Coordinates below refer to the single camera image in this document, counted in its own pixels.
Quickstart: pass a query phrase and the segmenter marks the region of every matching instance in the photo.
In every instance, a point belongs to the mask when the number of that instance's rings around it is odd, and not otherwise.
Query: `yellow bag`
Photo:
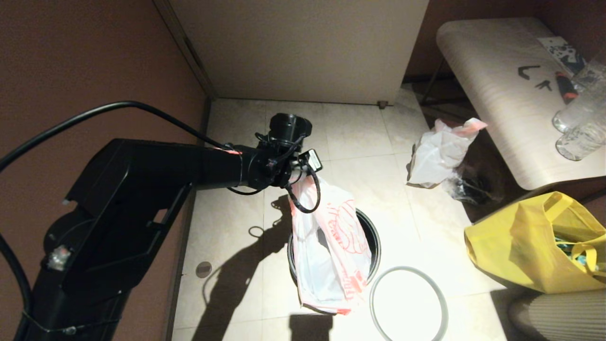
[[[555,236],[573,244],[571,260]],[[546,294],[606,288],[606,229],[576,200],[560,192],[511,204],[465,229],[469,257],[479,268]]]

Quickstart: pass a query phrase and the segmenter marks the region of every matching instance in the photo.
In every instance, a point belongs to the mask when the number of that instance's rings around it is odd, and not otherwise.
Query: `tile floor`
[[[385,110],[218,100],[213,103],[208,135],[256,145],[254,133],[266,133],[277,112],[300,115],[313,123],[304,147],[316,149],[323,161],[320,176],[353,193],[357,207],[375,224],[382,244],[378,274],[397,265],[414,266],[442,289],[450,315],[444,340],[507,340],[501,322],[504,308],[495,308],[498,302],[491,294],[505,286],[468,259],[463,229],[470,222],[461,203],[439,186],[405,185],[412,145],[428,130],[410,87],[403,87],[395,105]],[[174,341],[382,339],[367,305],[349,316],[332,318],[299,306],[284,246],[291,229],[285,195],[277,188],[250,197],[225,189],[197,193]],[[258,237],[261,229],[263,238]],[[199,279],[195,270],[202,261],[218,271]],[[386,286],[383,295],[392,299],[376,303],[376,309],[392,339],[411,340],[402,312],[416,308],[399,300],[399,290],[406,290],[405,283]]]

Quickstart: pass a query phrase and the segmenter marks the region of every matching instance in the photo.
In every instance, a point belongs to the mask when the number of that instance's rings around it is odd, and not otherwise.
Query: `robotic arm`
[[[311,128],[279,113],[268,135],[256,134],[256,148],[109,142],[65,198],[77,207],[46,233],[46,256],[16,339],[111,340],[190,191],[248,186],[254,194],[278,186],[291,193],[308,174],[317,184],[315,151],[299,154]]]

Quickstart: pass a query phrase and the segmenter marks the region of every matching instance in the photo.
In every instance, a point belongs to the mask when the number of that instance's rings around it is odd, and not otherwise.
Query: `white plastic bag on floor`
[[[347,315],[362,301],[370,271],[370,248],[356,216],[352,194],[320,180],[321,202],[313,213],[292,201],[293,250],[301,303]],[[306,208],[316,204],[311,177],[293,185]]]
[[[477,118],[455,128],[436,120],[436,126],[415,144],[408,183],[432,187],[444,181],[463,162],[469,145],[486,126]]]

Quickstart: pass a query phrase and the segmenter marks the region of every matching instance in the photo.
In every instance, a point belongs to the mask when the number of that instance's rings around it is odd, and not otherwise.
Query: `floor drain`
[[[203,279],[210,275],[213,266],[209,262],[202,262],[196,267],[196,276]]]

